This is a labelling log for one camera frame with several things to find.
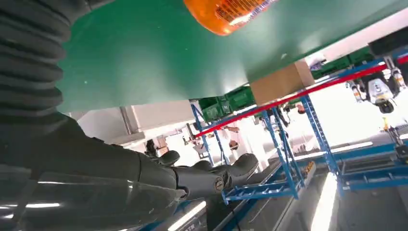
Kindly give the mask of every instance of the green panel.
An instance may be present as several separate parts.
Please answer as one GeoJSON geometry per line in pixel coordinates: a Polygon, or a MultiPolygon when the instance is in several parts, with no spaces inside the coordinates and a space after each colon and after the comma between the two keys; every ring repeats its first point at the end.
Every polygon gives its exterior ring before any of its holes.
{"type": "Polygon", "coordinates": [[[117,0],[78,21],[61,63],[60,109],[223,95],[408,6],[408,0],[281,0],[219,37],[181,1],[117,0]]]}

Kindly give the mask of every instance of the white wall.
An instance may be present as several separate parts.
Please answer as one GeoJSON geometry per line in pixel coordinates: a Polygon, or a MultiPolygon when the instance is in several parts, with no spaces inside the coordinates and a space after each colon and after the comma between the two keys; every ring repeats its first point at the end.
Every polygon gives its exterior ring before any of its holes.
{"type": "Polygon", "coordinates": [[[188,100],[134,105],[132,111],[139,131],[194,120],[188,100]]]}
{"type": "Polygon", "coordinates": [[[317,53],[323,54],[328,61],[333,61],[360,48],[366,47],[368,43],[380,39],[407,26],[408,8],[395,13],[369,27],[366,27],[365,29],[358,31],[320,50],[317,53]]]}

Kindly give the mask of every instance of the green plastic bin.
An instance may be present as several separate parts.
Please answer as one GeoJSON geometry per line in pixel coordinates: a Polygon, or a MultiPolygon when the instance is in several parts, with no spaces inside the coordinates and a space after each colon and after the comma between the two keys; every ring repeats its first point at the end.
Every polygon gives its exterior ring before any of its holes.
{"type": "Polygon", "coordinates": [[[233,111],[238,111],[255,104],[254,95],[250,87],[242,87],[237,91],[226,94],[226,97],[233,111]]]}

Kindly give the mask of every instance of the blue metal rack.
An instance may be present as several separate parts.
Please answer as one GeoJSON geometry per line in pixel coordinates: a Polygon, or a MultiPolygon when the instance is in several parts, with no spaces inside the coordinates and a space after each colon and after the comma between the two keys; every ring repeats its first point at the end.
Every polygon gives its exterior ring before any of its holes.
{"type": "Polygon", "coordinates": [[[265,184],[235,187],[228,193],[223,192],[222,197],[224,199],[225,204],[228,204],[229,201],[235,200],[280,197],[287,195],[291,195],[295,199],[299,198],[298,192],[302,187],[305,186],[304,179],[296,161],[294,160],[293,153],[290,149],[282,124],[279,120],[277,109],[273,108],[272,111],[275,117],[275,122],[280,130],[282,145],[278,143],[278,140],[275,137],[275,132],[273,131],[272,124],[266,111],[262,112],[263,118],[270,132],[273,143],[277,149],[281,167],[283,168],[283,172],[285,173],[286,179],[279,181],[267,180],[265,184]],[[291,173],[291,167],[296,173],[296,178],[291,173]]]}
{"type": "MultiPolygon", "coordinates": [[[[202,131],[203,131],[203,127],[201,126],[201,122],[200,122],[200,119],[199,119],[198,115],[200,115],[201,118],[203,118],[203,119],[204,119],[204,116],[203,116],[203,114],[201,114],[200,110],[198,110],[197,107],[196,107],[194,104],[191,104],[191,109],[192,109],[192,113],[193,113],[194,118],[195,118],[195,122],[196,122],[196,124],[197,124],[197,128],[198,128],[198,130],[199,130],[200,132],[202,132],[202,131]]],[[[216,139],[217,139],[218,146],[219,146],[219,149],[220,149],[220,152],[221,152],[221,163],[222,163],[222,160],[224,160],[224,161],[225,161],[225,164],[229,165],[229,164],[230,164],[230,161],[229,161],[229,159],[225,156],[224,149],[222,148],[221,140],[219,139],[219,136],[218,136],[218,132],[217,132],[217,131],[214,131],[214,134],[215,134],[215,137],[216,137],[216,139]]],[[[203,136],[202,136],[202,139],[203,139],[204,147],[205,147],[205,149],[207,150],[208,159],[209,159],[211,165],[214,166],[214,159],[213,159],[212,155],[210,154],[210,149],[209,149],[208,143],[207,143],[207,136],[206,136],[206,135],[203,135],[203,136]]]]}
{"type": "MultiPolygon", "coordinates": [[[[353,173],[344,173],[344,170],[340,171],[336,163],[336,158],[334,158],[333,154],[331,153],[330,146],[327,142],[326,136],[323,133],[310,97],[303,97],[302,103],[309,118],[310,124],[312,125],[313,131],[318,139],[320,148],[324,152],[324,159],[329,167],[329,170],[337,176],[340,193],[343,193],[343,190],[363,190],[408,184],[408,165],[398,161],[395,161],[391,166],[378,166],[353,173]]],[[[373,154],[376,153],[364,153],[365,156],[371,156],[373,154]]]]}

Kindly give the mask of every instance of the black flexible tube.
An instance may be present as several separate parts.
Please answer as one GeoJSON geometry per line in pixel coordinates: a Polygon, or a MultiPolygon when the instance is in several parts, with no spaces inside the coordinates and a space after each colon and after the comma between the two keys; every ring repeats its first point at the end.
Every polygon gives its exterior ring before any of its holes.
{"type": "Polygon", "coordinates": [[[170,216],[185,194],[173,170],[57,112],[70,26],[111,1],[0,1],[0,230],[135,227],[170,216]]]}

